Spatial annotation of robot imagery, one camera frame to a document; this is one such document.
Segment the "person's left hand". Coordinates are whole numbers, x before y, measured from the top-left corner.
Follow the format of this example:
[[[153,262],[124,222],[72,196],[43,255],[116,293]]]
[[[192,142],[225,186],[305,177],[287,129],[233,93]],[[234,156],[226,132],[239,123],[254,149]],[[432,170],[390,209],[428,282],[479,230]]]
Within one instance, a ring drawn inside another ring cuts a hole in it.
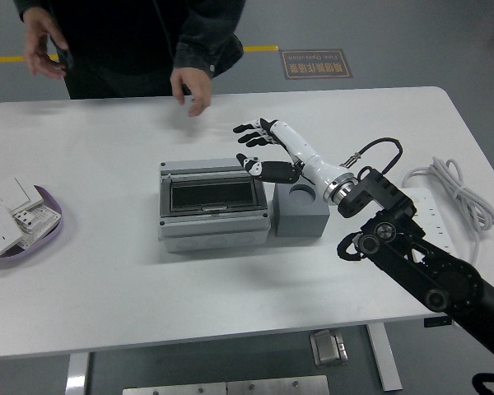
[[[179,105],[184,105],[186,87],[192,102],[188,109],[189,117],[201,115],[212,103],[212,80],[204,71],[193,67],[175,67],[170,74],[172,95]]]

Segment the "person's right hand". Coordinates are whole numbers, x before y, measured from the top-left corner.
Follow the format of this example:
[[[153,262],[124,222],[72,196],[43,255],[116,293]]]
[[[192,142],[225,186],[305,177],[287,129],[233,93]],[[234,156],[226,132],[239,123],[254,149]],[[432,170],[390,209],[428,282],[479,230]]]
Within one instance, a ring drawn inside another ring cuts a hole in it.
[[[30,7],[22,14],[25,26],[23,58],[31,76],[40,74],[50,79],[67,75],[66,66],[54,61],[48,54],[48,40],[58,49],[68,50],[69,45],[51,15],[42,7]]]

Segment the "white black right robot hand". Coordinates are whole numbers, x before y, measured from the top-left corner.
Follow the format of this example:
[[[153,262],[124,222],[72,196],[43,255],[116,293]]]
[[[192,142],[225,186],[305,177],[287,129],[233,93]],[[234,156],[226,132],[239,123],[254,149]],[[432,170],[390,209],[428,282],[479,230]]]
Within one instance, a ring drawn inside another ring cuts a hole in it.
[[[293,184],[303,177],[329,203],[335,203],[335,193],[339,190],[351,188],[356,183],[355,176],[347,168],[324,161],[299,133],[283,121],[269,122],[260,118],[235,127],[233,132],[242,135],[238,142],[247,147],[279,145],[291,157],[290,162],[259,161],[239,153],[237,160],[255,179],[275,184]]]

